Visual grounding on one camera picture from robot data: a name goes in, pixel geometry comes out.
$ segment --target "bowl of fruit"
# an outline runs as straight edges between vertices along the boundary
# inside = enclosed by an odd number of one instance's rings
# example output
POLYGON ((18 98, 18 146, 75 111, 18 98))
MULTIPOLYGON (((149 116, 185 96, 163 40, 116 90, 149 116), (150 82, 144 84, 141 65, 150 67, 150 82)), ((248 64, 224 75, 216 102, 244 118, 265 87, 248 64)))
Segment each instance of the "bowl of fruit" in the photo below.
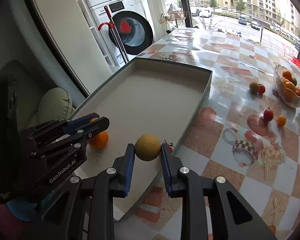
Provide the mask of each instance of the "bowl of fruit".
POLYGON ((293 76, 287 68, 277 65, 274 68, 274 83, 277 92, 288 106, 300 107, 300 78, 293 76))

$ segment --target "lamp post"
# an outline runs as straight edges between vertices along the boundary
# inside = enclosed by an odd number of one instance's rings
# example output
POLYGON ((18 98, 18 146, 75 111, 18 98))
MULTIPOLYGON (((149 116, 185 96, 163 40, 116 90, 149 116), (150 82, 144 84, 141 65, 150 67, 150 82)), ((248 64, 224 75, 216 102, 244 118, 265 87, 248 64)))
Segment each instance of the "lamp post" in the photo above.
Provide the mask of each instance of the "lamp post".
POLYGON ((261 44, 261 40, 262 40, 262 31, 263 31, 264 27, 261 25, 261 38, 260 38, 260 44, 261 44))

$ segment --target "white curtain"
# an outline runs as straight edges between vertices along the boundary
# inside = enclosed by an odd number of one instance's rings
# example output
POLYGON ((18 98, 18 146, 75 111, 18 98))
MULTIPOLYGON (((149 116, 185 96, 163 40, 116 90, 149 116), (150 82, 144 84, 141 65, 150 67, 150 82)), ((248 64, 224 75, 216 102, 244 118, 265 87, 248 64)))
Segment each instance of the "white curtain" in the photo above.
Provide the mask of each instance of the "white curtain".
POLYGON ((154 41, 160 40, 166 36, 166 30, 168 30, 168 24, 159 24, 161 13, 166 12, 164 0, 141 0, 145 10, 146 18, 152 27, 154 32, 154 41))

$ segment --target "silver screw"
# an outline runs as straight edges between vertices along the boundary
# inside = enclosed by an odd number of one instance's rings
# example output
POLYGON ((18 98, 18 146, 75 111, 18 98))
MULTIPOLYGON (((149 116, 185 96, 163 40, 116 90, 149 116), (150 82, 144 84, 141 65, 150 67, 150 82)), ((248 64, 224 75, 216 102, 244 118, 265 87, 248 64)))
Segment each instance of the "silver screw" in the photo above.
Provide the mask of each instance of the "silver screw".
POLYGON ((114 173, 116 173, 116 169, 115 168, 109 168, 109 169, 107 169, 107 173, 108 174, 114 174, 114 173))
POLYGON ((216 181, 219 182, 219 183, 225 183, 225 182, 226 182, 226 179, 225 179, 224 177, 222 177, 222 176, 218 176, 218 177, 216 178, 216 181))
POLYGON ((79 177, 77 177, 77 176, 74 176, 70 179, 71 183, 77 183, 78 181, 79 181, 79 177))
POLYGON ((183 174, 187 174, 187 173, 189 173, 189 171, 190 170, 187 167, 180 168, 180 172, 183 173, 183 174))

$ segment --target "red plastic container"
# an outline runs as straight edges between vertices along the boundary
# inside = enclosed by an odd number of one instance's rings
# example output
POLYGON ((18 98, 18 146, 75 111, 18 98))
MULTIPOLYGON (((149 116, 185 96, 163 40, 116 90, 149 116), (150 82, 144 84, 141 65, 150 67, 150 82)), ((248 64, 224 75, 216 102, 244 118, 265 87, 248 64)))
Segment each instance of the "red plastic container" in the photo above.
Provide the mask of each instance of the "red plastic container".
POLYGON ((300 68, 300 60, 298 60, 296 57, 292 57, 291 62, 300 68))

